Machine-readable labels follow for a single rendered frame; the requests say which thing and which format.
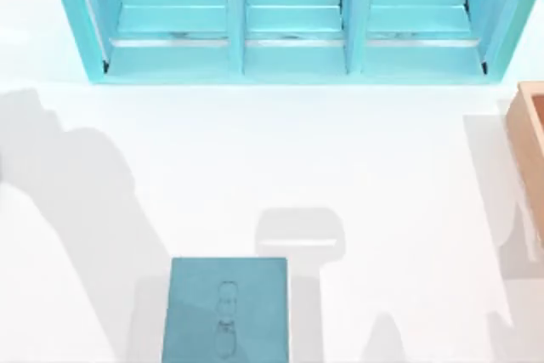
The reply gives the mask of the light blue rack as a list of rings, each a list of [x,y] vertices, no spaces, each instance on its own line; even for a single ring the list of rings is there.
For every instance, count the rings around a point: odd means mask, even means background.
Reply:
[[[108,84],[486,84],[536,0],[61,0]]]

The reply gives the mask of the salmon-coloured shallow box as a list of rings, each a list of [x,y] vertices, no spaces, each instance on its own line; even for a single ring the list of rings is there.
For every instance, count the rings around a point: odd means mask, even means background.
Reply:
[[[544,247],[544,81],[518,83],[506,125],[535,230]]]

